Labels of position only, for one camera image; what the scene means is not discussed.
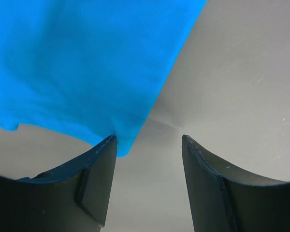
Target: black plastic part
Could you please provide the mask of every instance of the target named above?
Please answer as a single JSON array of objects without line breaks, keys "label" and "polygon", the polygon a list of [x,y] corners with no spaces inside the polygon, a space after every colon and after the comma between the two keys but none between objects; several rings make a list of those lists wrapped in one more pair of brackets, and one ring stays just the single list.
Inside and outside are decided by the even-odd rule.
[{"label": "black plastic part", "polygon": [[290,232],[290,182],[241,169],[184,135],[195,232]]},{"label": "black plastic part", "polygon": [[33,179],[0,176],[0,232],[99,232],[105,225],[116,150],[111,136]]}]

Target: wrinkled fabric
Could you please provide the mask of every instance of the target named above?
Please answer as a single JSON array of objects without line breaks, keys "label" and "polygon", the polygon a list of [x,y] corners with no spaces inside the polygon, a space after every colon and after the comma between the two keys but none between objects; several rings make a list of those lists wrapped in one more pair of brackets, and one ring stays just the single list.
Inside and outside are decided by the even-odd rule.
[{"label": "wrinkled fabric", "polygon": [[126,155],[204,4],[0,0],[0,127],[116,135]]}]

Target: towel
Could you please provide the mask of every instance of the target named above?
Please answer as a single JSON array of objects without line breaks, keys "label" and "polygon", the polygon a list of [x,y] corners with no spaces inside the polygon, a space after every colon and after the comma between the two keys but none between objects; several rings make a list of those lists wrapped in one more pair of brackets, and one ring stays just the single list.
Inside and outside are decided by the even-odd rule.
[{"label": "towel", "polygon": [[126,155],[205,0],[0,0],[0,127]]}]

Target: cloth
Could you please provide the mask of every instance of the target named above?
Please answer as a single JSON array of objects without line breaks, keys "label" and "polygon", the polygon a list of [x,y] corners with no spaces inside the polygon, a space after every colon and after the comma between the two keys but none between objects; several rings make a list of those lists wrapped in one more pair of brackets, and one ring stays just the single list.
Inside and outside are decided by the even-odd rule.
[{"label": "cloth", "polygon": [[0,0],[0,127],[116,135],[126,155],[204,4]]}]

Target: gray surface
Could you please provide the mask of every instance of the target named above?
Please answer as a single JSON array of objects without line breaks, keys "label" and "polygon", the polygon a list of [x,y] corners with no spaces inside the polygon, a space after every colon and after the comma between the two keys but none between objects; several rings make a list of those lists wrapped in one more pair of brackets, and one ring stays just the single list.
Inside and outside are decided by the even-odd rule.
[{"label": "gray surface", "polygon": [[[103,232],[193,231],[182,134],[290,180],[290,0],[208,1],[131,153],[117,160]],[[33,177],[89,148],[31,126],[0,130],[0,174]]]}]

